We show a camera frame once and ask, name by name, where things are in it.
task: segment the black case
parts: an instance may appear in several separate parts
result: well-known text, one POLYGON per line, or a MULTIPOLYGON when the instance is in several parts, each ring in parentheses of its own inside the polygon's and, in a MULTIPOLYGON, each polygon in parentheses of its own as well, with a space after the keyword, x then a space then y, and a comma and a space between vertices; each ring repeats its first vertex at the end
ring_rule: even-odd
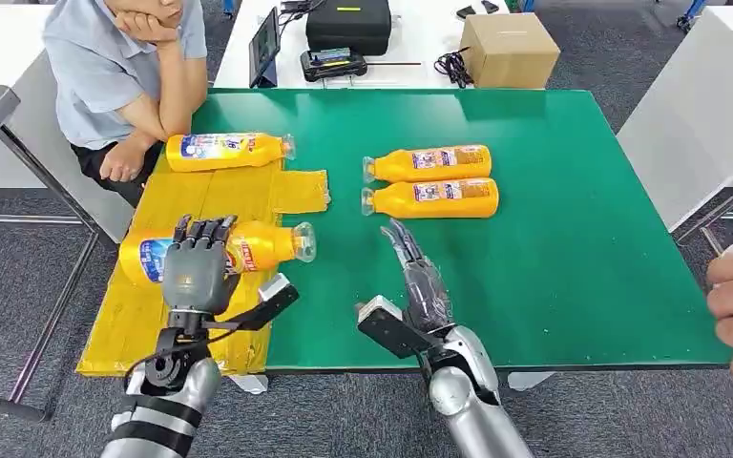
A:
POLYGON ((388 0, 325 0, 307 16, 304 32, 311 51, 351 48, 362 55, 384 54, 391 34, 388 0))

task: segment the silver robotic arm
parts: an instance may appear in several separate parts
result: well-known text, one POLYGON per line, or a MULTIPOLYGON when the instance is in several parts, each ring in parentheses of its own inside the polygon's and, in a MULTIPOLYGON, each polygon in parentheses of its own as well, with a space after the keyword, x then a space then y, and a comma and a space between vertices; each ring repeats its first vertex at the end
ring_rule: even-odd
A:
POLYGON ((226 322, 225 312, 240 275, 228 270, 225 243, 234 217, 176 227, 164 259, 161 293, 170 307, 156 353, 125 374, 125 407, 111 421, 102 458, 183 458, 203 413, 220 386, 220 370, 208 345, 239 330, 257 330, 299 298, 278 274, 260 287, 260 303, 226 322), (226 332, 209 338, 209 329, 226 332))
POLYGON ((392 219, 391 227, 381 229, 403 267, 409 304, 400 310, 376 296, 359 304, 358 328, 399 358, 417 356, 431 403, 465 458, 532 458, 501 406, 498 377, 484 345, 453 322, 439 271, 402 223, 392 219))

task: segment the cardboard box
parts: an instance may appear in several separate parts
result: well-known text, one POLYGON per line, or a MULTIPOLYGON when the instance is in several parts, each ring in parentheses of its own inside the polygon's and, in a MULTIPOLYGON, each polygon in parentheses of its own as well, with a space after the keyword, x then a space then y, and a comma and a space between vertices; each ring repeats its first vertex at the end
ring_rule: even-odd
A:
POLYGON ((531 12, 473 14, 459 48, 477 88, 543 89, 560 49, 531 12))

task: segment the green tabletop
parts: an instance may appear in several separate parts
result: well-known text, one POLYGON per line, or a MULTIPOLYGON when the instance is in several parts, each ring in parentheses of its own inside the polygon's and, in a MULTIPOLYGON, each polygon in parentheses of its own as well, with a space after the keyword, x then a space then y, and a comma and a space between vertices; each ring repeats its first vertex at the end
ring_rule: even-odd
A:
MULTIPOLYGON (((405 306, 400 266, 361 215, 363 156, 482 143, 501 203, 490 219, 406 221, 437 264, 458 323, 515 368, 725 364, 703 294, 591 94, 516 90, 220 90, 198 132, 292 134, 287 168, 327 169, 319 254, 281 271, 302 298, 273 325, 269 369, 412 367, 356 329, 353 305, 405 306)), ((373 183, 380 187, 384 183, 373 183)))

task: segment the yellow bottle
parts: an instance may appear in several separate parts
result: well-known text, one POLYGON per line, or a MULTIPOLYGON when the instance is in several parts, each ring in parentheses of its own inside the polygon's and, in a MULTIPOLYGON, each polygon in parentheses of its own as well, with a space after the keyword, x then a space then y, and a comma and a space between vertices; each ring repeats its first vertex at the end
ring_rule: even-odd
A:
POLYGON ((364 157, 364 182, 382 179, 436 181, 491 175, 491 152, 485 145, 396 150, 373 159, 364 157))
POLYGON ((167 162, 176 172, 260 167, 281 157, 293 159, 291 135, 263 133, 173 135, 167 141, 167 162))
POLYGON ((425 183, 394 183, 361 192, 364 215, 395 218, 489 218, 498 207, 498 188, 490 178, 425 183))
MULTIPOLYGON (((162 234, 130 234, 119 247, 119 264, 134 284, 160 283, 164 257, 172 243, 171 237, 162 234)), ((229 272, 268 270, 284 260, 314 260, 316 237, 309 222, 296 227, 277 227, 244 221, 232 228, 226 251, 229 272)))

